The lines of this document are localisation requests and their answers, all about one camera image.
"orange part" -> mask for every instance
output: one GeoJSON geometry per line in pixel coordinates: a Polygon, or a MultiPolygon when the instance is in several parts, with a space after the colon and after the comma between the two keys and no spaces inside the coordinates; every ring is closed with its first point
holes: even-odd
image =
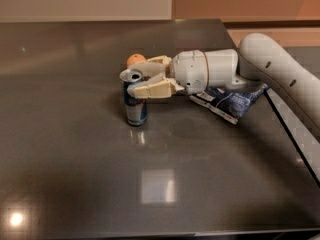
{"type": "Polygon", "coordinates": [[[141,54],[133,54],[127,60],[127,67],[129,67],[130,65],[132,65],[134,63],[146,61],[146,60],[147,59],[141,54]]]}

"wall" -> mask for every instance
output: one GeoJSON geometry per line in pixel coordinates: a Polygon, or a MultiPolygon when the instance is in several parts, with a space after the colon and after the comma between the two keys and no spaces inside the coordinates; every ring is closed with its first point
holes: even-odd
{"type": "Polygon", "coordinates": [[[225,22],[320,19],[320,0],[173,0],[173,16],[225,22]]]}
{"type": "Polygon", "coordinates": [[[170,19],[172,0],[0,0],[0,22],[170,19]]]}

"dark table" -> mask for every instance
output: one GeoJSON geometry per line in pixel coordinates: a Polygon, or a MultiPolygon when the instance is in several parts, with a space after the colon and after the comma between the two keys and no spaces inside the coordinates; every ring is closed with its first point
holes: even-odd
{"type": "Polygon", "coordinates": [[[185,96],[126,123],[128,56],[224,48],[219,20],[1,24],[0,237],[319,229],[319,189],[265,97],[236,126],[185,96]]]}

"can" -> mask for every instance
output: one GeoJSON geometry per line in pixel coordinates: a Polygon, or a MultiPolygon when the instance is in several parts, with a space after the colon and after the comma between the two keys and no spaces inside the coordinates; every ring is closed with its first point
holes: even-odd
{"type": "Polygon", "coordinates": [[[120,73],[123,85],[124,103],[127,111],[128,123],[133,126],[143,125],[148,117],[145,99],[136,99],[129,95],[128,87],[142,82],[143,74],[137,69],[126,69],[120,73]]]}

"can lid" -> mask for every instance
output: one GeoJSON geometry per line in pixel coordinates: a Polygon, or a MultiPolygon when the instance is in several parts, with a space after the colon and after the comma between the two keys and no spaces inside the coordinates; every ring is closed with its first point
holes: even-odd
{"type": "Polygon", "coordinates": [[[143,74],[137,69],[126,69],[120,73],[120,79],[124,82],[135,83],[143,79],[143,74]]]}

